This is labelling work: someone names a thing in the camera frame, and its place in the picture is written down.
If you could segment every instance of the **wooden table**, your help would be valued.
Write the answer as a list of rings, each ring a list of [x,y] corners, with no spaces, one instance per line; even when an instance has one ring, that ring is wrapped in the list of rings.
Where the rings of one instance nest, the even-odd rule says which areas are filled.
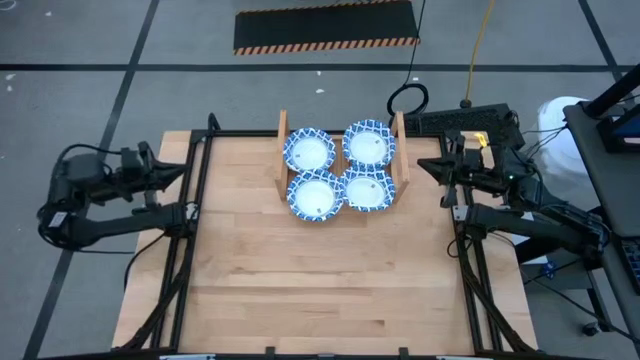
[[[165,133],[159,158],[183,162],[188,140],[189,132]],[[440,156],[439,141],[407,139],[411,183],[397,204],[369,214],[343,208],[326,223],[303,222],[281,201],[275,149],[275,137],[213,141],[179,350],[264,353],[275,346],[277,353],[364,355],[408,347],[412,355],[473,354],[460,266],[446,253],[454,234],[449,210],[438,207],[444,188],[416,164]],[[178,180],[161,202],[175,201],[179,188]],[[495,204],[486,194],[474,196]],[[142,233],[138,248],[158,234]],[[495,303],[535,347],[513,248],[492,237],[484,248]],[[168,241],[160,242],[133,266],[114,345],[126,342],[155,306],[167,249]],[[491,348],[479,309],[484,346]],[[172,318],[173,309],[163,344]]]

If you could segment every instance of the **bowl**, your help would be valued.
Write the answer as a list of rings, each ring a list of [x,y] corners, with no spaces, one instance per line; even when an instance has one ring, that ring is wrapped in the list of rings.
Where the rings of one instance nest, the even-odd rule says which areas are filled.
[[[344,132],[342,152],[354,165],[381,169],[391,163],[396,142],[387,125],[371,119],[361,120]]]
[[[287,188],[291,211],[305,221],[322,222],[334,217],[344,203],[344,187],[338,177],[323,169],[298,174]]]
[[[358,211],[384,210],[391,206],[396,196],[393,180],[382,169],[352,166],[345,170],[339,181],[345,189],[345,201]]]
[[[289,169],[301,173],[313,169],[328,169],[336,158],[336,145],[326,132],[302,128],[289,135],[282,155]]]

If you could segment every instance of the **concrete floor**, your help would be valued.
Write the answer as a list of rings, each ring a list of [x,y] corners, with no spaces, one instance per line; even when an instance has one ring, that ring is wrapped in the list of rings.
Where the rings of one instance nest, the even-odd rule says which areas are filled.
[[[429,88],[428,111],[457,108],[464,96],[465,64],[488,0],[426,1],[416,64],[434,66],[429,68],[433,71],[416,71],[412,77]],[[231,54],[235,12],[332,2],[159,0],[157,11],[150,14],[153,21],[140,64],[317,66],[304,71],[270,71],[268,67],[144,71],[135,73],[130,87],[123,83],[126,64],[150,5],[158,0],[17,0],[13,9],[0,11],[3,358],[23,356],[58,261],[60,252],[42,242],[35,231],[35,212],[45,198],[51,166],[64,146],[99,144],[110,118],[117,123],[111,147],[135,146],[144,139],[156,150],[164,131],[203,127],[211,111],[226,129],[273,129],[281,108],[289,110],[293,127],[339,129],[357,119],[387,118],[387,97],[406,72],[324,70],[319,76],[316,70],[327,64],[405,64],[410,48]],[[419,8],[421,1],[414,4]],[[614,81],[614,75],[640,62],[640,39],[632,25],[640,1],[587,0],[584,4],[593,11],[604,35],[600,45],[608,45],[613,59],[603,56],[578,0],[498,0],[478,64],[523,66],[494,68],[500,70],[494,72],[480,67],[472,93],[474,105],[506,102],[520,114],[522,129],[533,129],[537,109],[545,101],[562,95],[593,97]],[[19,64],[123,66],[43,71],[48,68],[20,68]],[[460,66],[450,69],[455,71],[436,71],[438,65],[450,64]],[[317,94],[317,89],[325,92]],[[120,98],[126,99],[121,113],[119,92],[126,95]],[[409,93],[396,106],[408,109],[417,101],[417,95]],[[126,208],[126,204],[114,204],[92,210],[92,215],[114,216]],[[133,250],[135,239],[135,235],[122,236],[96,248]],[[40,356],[109,349],[128,258],[74,256]],[[568,294],[578,301],[587,299],[584,291]],[[542,349],[573,356],[636,358],[629,342],[618,335],[582,337],[578,325],[588,322],[588,317],[555,295],[531,289],[529,301]]]

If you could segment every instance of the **yellow cable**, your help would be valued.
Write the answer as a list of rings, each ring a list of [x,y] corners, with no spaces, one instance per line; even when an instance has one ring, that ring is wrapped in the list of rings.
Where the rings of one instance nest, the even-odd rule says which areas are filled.
[[[478,46],[482,41],[482,36],[484,36],[484,30],[487,27],[487,23],[489,22],[489,16],[491,15],[491,10],[493,10],[493,5],[495,5],[496,0],[491,0],[489,2],[489,7],[487,11],[484,13],[484,19],[482,20],[482,27],[480,28],[480,32],[478,33],[478,39],[476,40],[476,45],[473,47],[473,55],[471,55],[471,66],[469,67],[469,79],[467,80],[467,93],[465,95],[465,100],[469,101],[469,95],[471,93],[471,84],[473,83],[473,67],[476,65],[476,55],[478,54]]]

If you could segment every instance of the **hazard stripe mat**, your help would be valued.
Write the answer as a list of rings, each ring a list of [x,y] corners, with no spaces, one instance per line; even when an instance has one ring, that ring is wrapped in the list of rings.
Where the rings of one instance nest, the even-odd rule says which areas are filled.
[[[339,3],[236,15],[234,55],[414,45],[409,0]]]

